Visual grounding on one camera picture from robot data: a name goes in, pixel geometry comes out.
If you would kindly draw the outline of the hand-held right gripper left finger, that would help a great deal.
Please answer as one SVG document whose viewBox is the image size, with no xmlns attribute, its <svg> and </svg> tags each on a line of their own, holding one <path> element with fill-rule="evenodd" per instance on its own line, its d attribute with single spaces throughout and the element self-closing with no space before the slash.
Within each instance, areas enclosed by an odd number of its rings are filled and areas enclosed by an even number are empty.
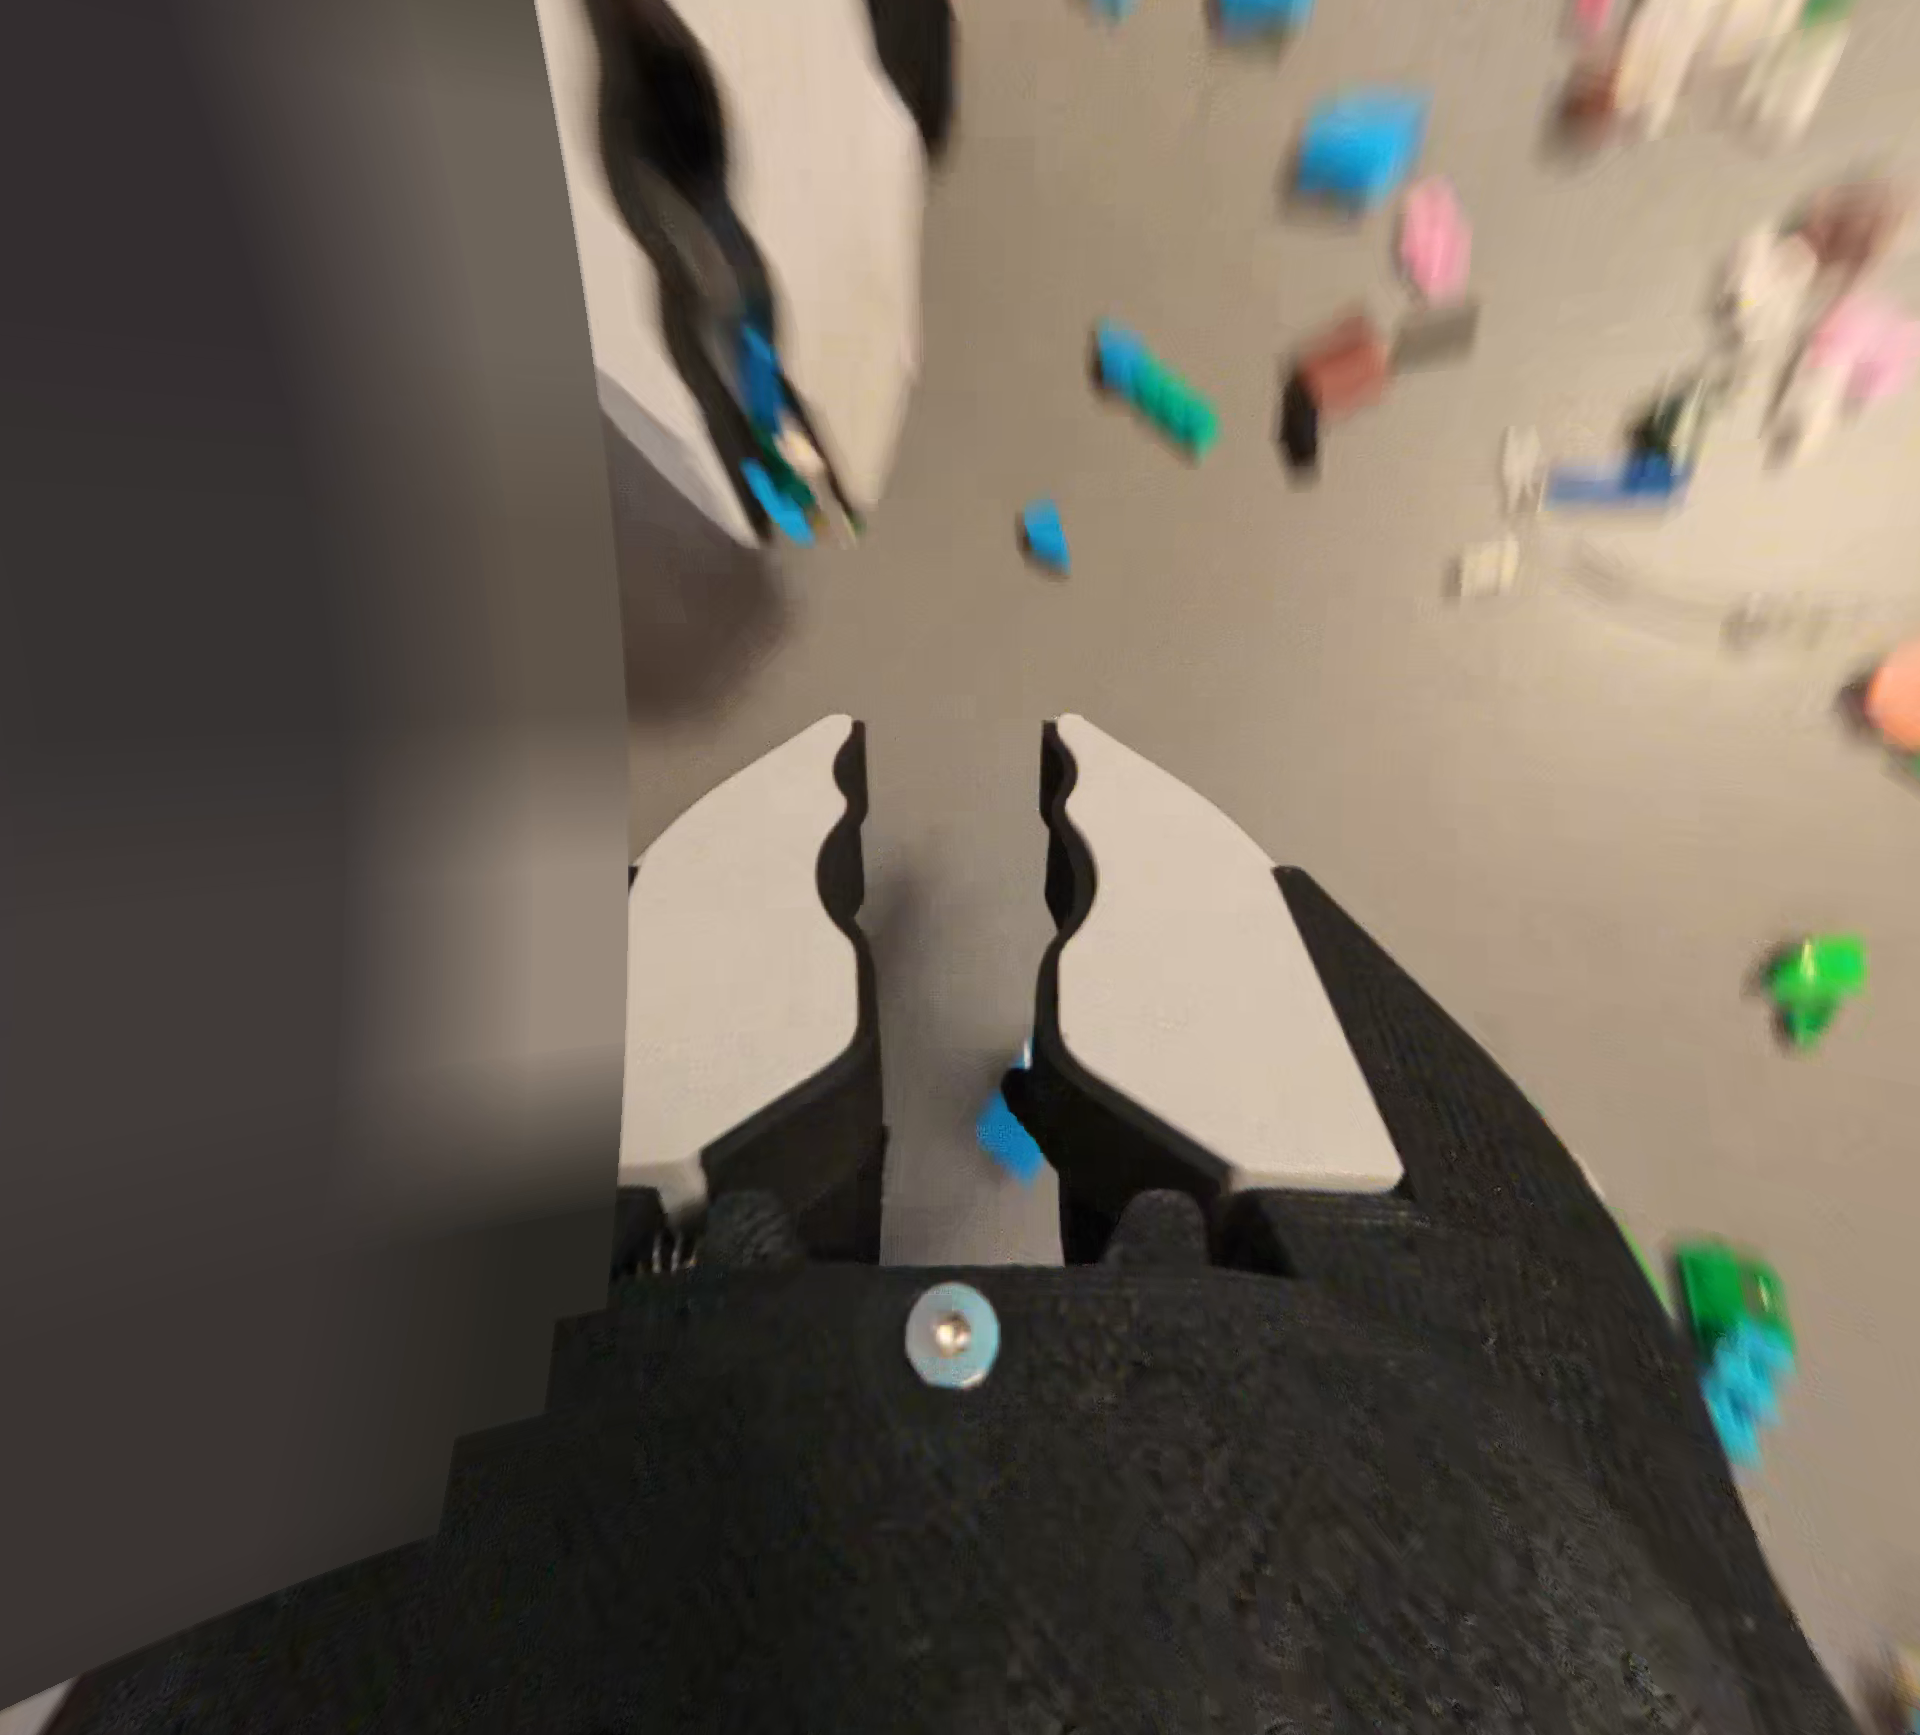
<svg viewBox="0 0 1920 1735">
<path fill-rule="evenodd" d="M 622 1198 L 692 1240 L 773 1196 L 817 1260 L 881 1256 L 888 1124 L 866 729 L 827 715 L 687 809 L 629 887 Z"/>
</svg>

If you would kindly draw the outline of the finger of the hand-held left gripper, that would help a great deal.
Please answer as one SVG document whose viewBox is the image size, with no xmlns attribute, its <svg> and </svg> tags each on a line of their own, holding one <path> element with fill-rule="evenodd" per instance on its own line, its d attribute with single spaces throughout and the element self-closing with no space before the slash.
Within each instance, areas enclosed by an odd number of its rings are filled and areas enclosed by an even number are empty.
<svg viewBox="0 0 1920 1735">
<path fill-rule="evenodd" d="M 719 83 L 728 191 L 768 269 L 783 369 L 869 517 L 921 371 L 928 189 L 869 0 L 665 1 Z"/>
<path fill-rule="evenodd" d="M 736 329 L 767 317 L 722 95 L 666 0 L 534 0 L 602 415 L 721 533 L 770 535 Z"/>
</svg>

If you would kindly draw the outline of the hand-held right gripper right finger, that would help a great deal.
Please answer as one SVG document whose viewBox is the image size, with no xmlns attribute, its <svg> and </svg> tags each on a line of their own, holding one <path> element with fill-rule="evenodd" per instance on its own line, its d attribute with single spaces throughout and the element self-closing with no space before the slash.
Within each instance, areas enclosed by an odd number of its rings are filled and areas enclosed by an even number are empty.
<svg viewBox="0 0 1920 1735">
<path fill-rule="evenodd" d="M 1151 1190 L 1213 1236 L 1254 1192 L 1394 1192 L 1403 1152 L 1261 841 L 1082 713 L 1042 727 L 1038 803 L 1031 1130 L 1064 1258 L 1097 1262 Z"/>
</svg>

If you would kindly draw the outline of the small azure lego piece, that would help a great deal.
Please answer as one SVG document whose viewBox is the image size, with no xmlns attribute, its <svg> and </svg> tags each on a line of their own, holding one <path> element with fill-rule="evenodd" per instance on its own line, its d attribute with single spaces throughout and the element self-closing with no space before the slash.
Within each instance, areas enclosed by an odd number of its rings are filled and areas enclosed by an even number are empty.
<svg viewBox="0 0 1920 1735">
<path fill-rule="evenodd" d="M 1049 1166 L 1045 1146 L 1025 1126 L 1012 1106 L 1012 1090 L 1022 1084 L 1034 1065 L 1034 1039 L 1029 1035 L 996 1081 L 989 1098 L 977 1108 L 973 1134 L 996 1170 L 1033 1184 Z"/>
</svg>

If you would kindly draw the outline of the green white blue lego assembly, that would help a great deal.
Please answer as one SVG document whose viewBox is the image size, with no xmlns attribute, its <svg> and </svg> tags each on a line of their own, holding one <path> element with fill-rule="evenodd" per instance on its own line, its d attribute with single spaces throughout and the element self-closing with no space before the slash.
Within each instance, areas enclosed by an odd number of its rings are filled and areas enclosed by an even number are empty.
<svg viewBox="0 0 1920 1735">
<path fill-rule="evenodd" d="M 752 439 L 741 461 L 749 493 L 773 529 L 798 547 L 859 543 L 864 517 L 770 333 L 744 319 L 732 339 L 734 389 Z"/>
</svg>

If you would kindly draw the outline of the blue and green lego plate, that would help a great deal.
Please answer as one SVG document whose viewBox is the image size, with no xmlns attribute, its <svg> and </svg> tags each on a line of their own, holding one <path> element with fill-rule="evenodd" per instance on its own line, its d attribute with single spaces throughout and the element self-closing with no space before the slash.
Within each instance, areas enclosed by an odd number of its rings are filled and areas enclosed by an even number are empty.
<svg viewBox="0 0 1920 1735">
<path fill-rule="evenodd" d="M 1213 401 L 1156 355 L 1140 337 L 1113 319 L 1094 325 L 1090 337 L 1094 387 L 1129 407 L 1185 457 L 1204 459 L 1218 439 Z"/>
</svg>

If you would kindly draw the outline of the green lego corner plate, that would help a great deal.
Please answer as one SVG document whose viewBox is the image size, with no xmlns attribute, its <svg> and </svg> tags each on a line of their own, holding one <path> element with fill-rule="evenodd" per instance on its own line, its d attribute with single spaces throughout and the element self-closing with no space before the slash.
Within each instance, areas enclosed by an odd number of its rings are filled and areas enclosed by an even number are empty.
<svg viewBox="0 0 1920 1735">
<path fill-rule="evenodd" d="M 1689 1238 L 1672 1248 L 1672 1278 L 1694 1348 L 1712 1356 L 1747 1326 L 1794 1352 L 1788 1290 L 1776 1266 L 1726 1238 Z"/>
</svg>

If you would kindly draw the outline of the green lego leaf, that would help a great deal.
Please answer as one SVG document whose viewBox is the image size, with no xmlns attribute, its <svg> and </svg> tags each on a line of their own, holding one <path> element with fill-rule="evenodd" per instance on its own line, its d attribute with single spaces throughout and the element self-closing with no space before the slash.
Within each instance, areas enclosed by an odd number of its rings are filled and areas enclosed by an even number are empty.
<svg viewBox="0 0 1920 1735">
<path fill-rule="evenodd" d="M 1780 943 L 1762 963 L 1762 989 L 1779 1035 L 1812 1051 L 1868 985 L 1868 949 L 1851 931 L 1809 933 Z"/>
</svg>

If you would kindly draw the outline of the dark blue flat lego plate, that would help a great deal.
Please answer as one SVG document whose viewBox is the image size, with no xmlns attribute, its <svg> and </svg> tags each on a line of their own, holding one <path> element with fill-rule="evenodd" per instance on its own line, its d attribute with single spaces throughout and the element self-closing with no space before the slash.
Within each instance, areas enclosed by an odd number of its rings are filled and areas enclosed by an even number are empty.
<svg viewBox="0 0 1920 1735">
<path fill-rule="evenodd" d="M 1676 507 L 1692 483 L 1692 465 L 1671 451 L 1635 449 L 1613 465 L 1554 465 L 1543 487 L 1548 513 L 1644 513 Z"/>
</svg>

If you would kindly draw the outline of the dark brown lego piece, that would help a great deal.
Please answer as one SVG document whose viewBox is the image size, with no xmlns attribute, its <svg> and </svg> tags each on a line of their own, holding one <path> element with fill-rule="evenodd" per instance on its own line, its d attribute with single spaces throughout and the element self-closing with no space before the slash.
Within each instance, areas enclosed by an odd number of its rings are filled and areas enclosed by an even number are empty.
<svg viewBox="0 0 1920 1735">
<path fill-rule="evenodd" d="M 1586 61 L 1568 69 L 1544 131 L 1544 155 L 1572 165 L 1596 159 L 1621 137 L 1621 65 Z"/>
</svg>

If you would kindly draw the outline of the orange lego piece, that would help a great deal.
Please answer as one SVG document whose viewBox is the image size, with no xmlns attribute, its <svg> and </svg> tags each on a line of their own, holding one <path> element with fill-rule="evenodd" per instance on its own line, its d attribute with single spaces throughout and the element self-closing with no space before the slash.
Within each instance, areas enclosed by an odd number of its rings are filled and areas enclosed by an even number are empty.
<svg viewBox="0 0 1920 1735">
<path fill-rule="evenodd" d="M 1897 643 L 1848 681 L 1838 707 L 1860 739 L 1870 741 L 1891 767 L 1919 781 L 1917 635 Z"/>
</svg>

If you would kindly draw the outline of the heap of white pink lego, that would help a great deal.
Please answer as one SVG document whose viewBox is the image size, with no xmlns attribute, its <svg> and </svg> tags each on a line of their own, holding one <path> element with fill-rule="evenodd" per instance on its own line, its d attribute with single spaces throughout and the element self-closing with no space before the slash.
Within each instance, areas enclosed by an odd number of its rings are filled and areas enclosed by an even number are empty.
<svg viewBox="0 0 1920 1735">
<path fill-rule="evenodd" d="M 1917 373 L 1917 307 L 1884 281 L 1917 193 L 1856 175 L 1744 233 L 1712 297 L 1708 391 L 1753 425 L 1762 463 L 1812 461 Z"/>
</svg>

